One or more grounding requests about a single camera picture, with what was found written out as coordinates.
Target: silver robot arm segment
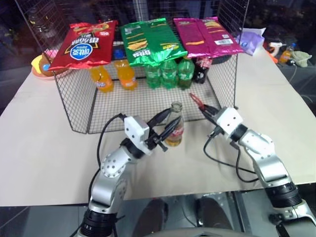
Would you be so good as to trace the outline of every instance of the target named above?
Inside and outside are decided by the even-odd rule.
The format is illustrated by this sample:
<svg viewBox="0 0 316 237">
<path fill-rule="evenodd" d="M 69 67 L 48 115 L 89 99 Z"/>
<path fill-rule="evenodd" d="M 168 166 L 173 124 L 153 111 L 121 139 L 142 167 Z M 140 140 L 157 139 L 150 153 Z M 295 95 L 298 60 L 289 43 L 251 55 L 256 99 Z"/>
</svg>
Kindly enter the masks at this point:
<svg viewBox="0 0 316 237">
<path fill-rule="evenodd" d="M 252 158 L 254 170 L 279 218 L 289 221 L 307 217 L 316 226 L 310 208 L 276 155 L 272 139 L 242 125 L 242 118 L 234 108 L 221 109 L 214 121 L 227 139 L 238 142 Z"/>
<path fill-rule="evenodd" d="M 106 155 L 101 161 L 77 237 L 110 236 L 115 230 L 117 212 L 122 204 L 133 165 L 144 155 L 151 155 L 157 146 L 166 151 L 162 141 L 168 137 L 180 121 L 176 118 L 158 135 L 153 127 L 170 114 L 170 109 L 155 115 L 148 123 L 139 116 L 125 117 L 125 138 L 118 149 Z"/>
</svg>

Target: white table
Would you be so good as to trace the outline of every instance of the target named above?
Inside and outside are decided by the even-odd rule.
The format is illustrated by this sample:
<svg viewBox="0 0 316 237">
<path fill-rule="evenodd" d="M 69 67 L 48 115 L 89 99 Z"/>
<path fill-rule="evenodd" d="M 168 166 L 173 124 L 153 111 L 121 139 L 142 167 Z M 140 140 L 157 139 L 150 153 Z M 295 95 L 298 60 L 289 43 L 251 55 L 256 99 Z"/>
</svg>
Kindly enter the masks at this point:
<svg viewBox="0 0 316 237">
<path fill-rule="evenodd" d="M 316 119 L 263 49 L 253 57 L 239 56 L 236 93 L 244 124 L 273 139 L 293 181 L 315 182 Z M 158 148 L 137 164 L 127 198 L 260 188 L 258 182 L 241 183 L 234 169 L 204 155 L 212 129 L 206 120 L 185 123 L 178 147 L 166 153 Z M 98 138 L 71 131 L 55 82 L 30 74 L 0 117 L 0 206 L 87 203 Z M 123 132 L 107 133 L 102 153 L 123 138 Z M 236 160 L 236 150 L 222 138 L 209 152 L 223 161 Z M 252 167 L 245 154 L 241 165 Z"/>
</svg>

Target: wire cage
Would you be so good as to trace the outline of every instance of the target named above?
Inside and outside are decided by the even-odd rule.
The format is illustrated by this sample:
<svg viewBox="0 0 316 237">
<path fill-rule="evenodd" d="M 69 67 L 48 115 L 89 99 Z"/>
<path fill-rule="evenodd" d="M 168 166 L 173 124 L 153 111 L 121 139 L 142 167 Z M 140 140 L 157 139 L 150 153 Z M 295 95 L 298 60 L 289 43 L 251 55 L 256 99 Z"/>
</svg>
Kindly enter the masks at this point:
<svg viewBox="0 0 316 237">
<path fill-rule="evenodd" d="M 48 60 L 61 46 L 69 24 L 78 22 L 98 23 L 118 20 L 119 26 L 135 21 L 165 17 L 176 35 L 172 19 L 176 17 L 205 18 L 218 16 L 220 23 L 233 36 L 241 33 L 248 7 L 248 0 L 15 0 L 24 20 Z M 117 27 L 114 47 L 122 41 Z M 183 104 L 185 121 L 204 119 L 194 102 L 192 92 L 204 103 L 217 108 L 235 106 L 235 84 L 238 56 L 224 56 L 213 60 L 208 80 L 193 83 L 190 89 L 149 88 L 143 67 L 134 67 L 138 87 L 124 90 L 118 81 L 113 64 L 105 66 L 112 80 L 114 91 L 97 90 L 88 70 L 68 70 L 55 76 L 57 88 L 73 131 L 80 133 L 101 132 L 109 118 L 118 114 L 139 115 L 149 120 L 153 115 L 170 107 L 173 101 Z M 122 130 L 120 121 L 114 121 L 107 131 Z"/>
</svg>

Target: green soda bottle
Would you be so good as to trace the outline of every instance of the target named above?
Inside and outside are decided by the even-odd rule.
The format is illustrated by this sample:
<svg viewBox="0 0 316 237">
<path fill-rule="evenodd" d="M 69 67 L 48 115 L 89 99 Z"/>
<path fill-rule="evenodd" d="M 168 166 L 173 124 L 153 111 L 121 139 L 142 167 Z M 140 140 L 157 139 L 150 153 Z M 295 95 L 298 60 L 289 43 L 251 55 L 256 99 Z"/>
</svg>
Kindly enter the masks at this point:
<svg viewBox="0 0 316 237">
<path fill-rule="evenodd" d="M 190 88 L 192 84 L 192 77 L 194 73 L 194 63 L 191 59 L 183 57 L 181 62 L 178 65 L 178 76 L 179 82 L 178 86 L 184 90 Z"/>
<path fill-rule="evenodd" d="M 159 66 L 153 67 L 148 65 L 145 67 L 145 72 L 148 86 L 152 89 L 160 87 L 161 71 Z"/>
<path fill-rule="evenodd" d="M 164 61 L 161 66 L 161 84 L 167 88 L 175 88 L 177 86 L 177 64 L 172 60 Z"/>
</svg>

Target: snack package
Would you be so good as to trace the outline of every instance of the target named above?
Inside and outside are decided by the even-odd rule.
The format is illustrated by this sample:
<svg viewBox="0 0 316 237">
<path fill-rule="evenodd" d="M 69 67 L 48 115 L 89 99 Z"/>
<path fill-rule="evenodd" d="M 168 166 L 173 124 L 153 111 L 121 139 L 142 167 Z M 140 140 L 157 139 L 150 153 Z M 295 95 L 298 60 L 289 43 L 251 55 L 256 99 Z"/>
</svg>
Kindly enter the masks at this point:
<svg viewBox="0 0 316 237">
<path fill-rule="evenodd" d="M 217 17 L 206 19 L 173 19 L 188 58 L 211 57 L 241 53 L 235 39 L 219 24 Z"/>
<path fill-rule="evenodd" d="M 49 70 L 83 69 L 109 64 L 117 21 L 71 24 Z"/>
<path fill-rule="evenodd" d="M 158 66 L 187 55 L 165 18 L 124 25 L 121 33 L 131 66 Z"/>
<path fill-rule="evenodd" d="M 210 57 L 208 45 L 198 28 L 195 18 L 174 18 L 184 48 L 188 51 L 188 58 Z"/>
<path fill-rule="evenodd" d="M 242 53 L 242 48 L 224 27 L 217 17 L 207 17 L 197 22 L 198 28 L 205 38 L 212 58 Z"/>
</svg>

